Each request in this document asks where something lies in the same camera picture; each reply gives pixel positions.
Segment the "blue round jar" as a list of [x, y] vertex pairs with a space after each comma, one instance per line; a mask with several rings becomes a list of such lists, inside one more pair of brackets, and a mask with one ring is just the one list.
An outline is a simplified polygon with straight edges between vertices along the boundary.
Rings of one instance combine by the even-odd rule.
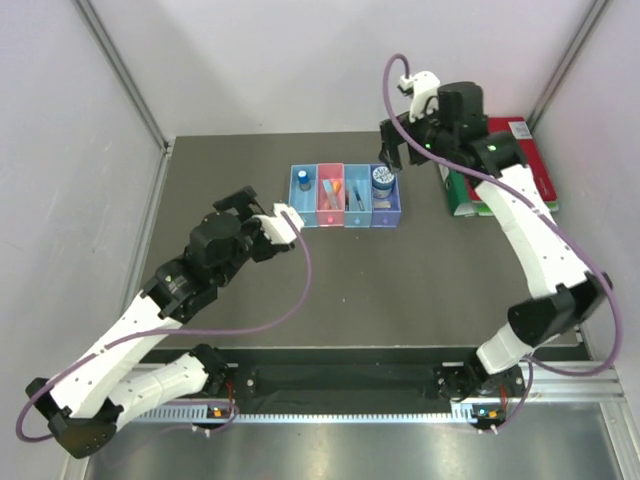
[[394, 188], [396, 176], [386, 166], [380, 165], [371, 171], [372, 196], [376, 199], [388, 198]]

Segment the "light blue drawer bin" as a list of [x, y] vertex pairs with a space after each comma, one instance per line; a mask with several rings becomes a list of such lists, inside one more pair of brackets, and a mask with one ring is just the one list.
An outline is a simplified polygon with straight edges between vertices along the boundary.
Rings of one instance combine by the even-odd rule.
[[[368, 164], [345, 164], [344, 165], [345, 189], [350, 194], [350, 210], [345, 212], [344, 226], [346, 228], [369, 228], [372, 221], [372, 200], [371, 200], [371, 173]], [[356, 186], [364, 203], [364, 211], [359, 211], [356, 199], [352, 193], [352, 188]]]

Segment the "blue end drawer bin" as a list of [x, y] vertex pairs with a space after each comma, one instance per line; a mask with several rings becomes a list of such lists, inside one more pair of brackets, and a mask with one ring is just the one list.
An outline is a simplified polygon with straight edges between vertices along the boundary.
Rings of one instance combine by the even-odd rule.
[[[318, 227], [317, 219], [317, 164], [292, 165], [290, 169], [288, 203], [304, 220], [306, 228]], [[306, 187], [300, 183], [300, 172], [308, 179]]]

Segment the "pink plastic drawer bin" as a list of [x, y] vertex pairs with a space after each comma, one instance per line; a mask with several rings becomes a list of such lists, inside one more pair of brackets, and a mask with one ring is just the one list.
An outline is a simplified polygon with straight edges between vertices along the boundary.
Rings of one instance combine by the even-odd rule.
[[317, 219], [320, 227], [344, 225], [345, 184], [342, 163], [320, 163], [317, 167]]

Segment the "purple plastic drawer bin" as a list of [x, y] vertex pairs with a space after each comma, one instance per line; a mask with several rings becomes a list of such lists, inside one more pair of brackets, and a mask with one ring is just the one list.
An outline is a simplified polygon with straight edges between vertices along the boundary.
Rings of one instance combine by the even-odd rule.
[[[370, 173], [375, 167], [380, 165], [383, 165], [383, 164], [371, 164]], [[376, 202], [376, 201], [390, 201], [392, 203], [392, 207], [390, 209], [374, 209], [373, 207], [371, 227], [372, 228], [397, 227], [402, 215], [400, 188], [399, 188], [399, 181], [397, 180], [397, 176], [396, 176], [393, 191], [388, 198], [384, 198], [384, 199], [374, 198], [372, 196], [372, 186], [371, 186], [371, 200], [372, 200], [372, 207], [373, 207], [373, 202]]]

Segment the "blue clear pen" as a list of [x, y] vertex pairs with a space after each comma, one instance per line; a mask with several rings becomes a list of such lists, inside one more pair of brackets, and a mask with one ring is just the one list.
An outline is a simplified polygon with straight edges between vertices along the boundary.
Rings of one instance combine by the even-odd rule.
[[353, 193], [353, 195], [354, 195], [354, 197], [356, 199], [356, 203], [357, 203], [359, 211], [364, 211], [365, 210], [364, 203], [363, 203], [363, 201], [361, 199], [359, 190], [358, 190], [358, 188], [356, 186], [354, 186], [352, 188], [352, 193]]

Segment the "red folder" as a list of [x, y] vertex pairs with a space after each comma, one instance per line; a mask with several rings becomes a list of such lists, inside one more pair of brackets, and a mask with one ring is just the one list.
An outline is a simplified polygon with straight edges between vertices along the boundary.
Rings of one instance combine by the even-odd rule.
[[558, 211], [559, 200], [555, 187], [525, 120], [522, 117], [490, 117], [489, 130], [491, 133], [499, 131], [512, 133], [527, 157], [541, 198], [550, 211]]

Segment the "green lever arch binder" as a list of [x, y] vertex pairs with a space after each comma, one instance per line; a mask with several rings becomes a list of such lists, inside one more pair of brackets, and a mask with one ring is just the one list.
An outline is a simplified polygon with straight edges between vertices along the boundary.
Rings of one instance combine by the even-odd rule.
[[[559, 201], [551, 178], [543, 163], [532, 162], [530, 168], [541, 198], [551, 212], [559, 210]], [[449, 210], [454, 217], [491, 217], [493, 212], [473, 191], [469, 181], [460, 172], [438, 166]]]

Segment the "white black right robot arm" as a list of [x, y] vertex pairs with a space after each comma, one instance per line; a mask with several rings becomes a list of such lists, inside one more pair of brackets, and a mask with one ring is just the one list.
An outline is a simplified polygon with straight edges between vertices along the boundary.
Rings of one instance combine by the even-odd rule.
[[492, 128], [479, 85], [443, 85], [421, 72], [401, 77], [398, 88], [411, 105], [381, 122], [380, 160], [399, 171], [399, 147], [407, 144], [412, 164], [439, 157], [443, 167], [463, 174], [499, 223], [530, 292], [528, 300], [508, 309], [505, 325], [464, 364], [464, 393], [487, 396], [521, 358], [587, 320], [611, 284], [555, 232], [520, 140], [511, 127]]

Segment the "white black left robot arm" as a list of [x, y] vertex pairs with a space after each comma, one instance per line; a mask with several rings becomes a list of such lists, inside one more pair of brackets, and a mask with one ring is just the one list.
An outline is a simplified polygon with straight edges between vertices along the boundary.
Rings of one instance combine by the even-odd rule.
[[292, 250], [303, 226], [298, 212], [285, 203], [266, 212], [250, 186], [215, 202], [191, 230], [183, 253], [157, 268], [76, 365], [27, 386], [51, 437], [72, 457], [83, 459], [150, 410], [183, 396], [220, 394], [228, 384], [228, 365], [219, 350], [206, 344], [150, 373], [129, 374], [161, 341], [182, 332], [216, 301], [247, 261], [262, 262]]

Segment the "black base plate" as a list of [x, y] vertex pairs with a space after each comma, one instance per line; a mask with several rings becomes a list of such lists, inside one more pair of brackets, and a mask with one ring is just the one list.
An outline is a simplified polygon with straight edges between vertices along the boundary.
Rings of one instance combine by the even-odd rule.
[[524, 392], [522, 370], [488, 377], [470, 367], [471, 347], [222, 348], [234, 397], [342, 392], [415, 393], [427, 400]]

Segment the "aluminium frame rail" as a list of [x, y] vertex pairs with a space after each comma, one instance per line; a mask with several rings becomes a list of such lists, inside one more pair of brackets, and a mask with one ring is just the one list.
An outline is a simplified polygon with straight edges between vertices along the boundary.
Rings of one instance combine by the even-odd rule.
[[162, 132], [96, 8], [88, 0], [71, 0], [71, 4], [95, 40], [153, 142], [162, 153], [166, 153], [169, 150], [170, 142]]

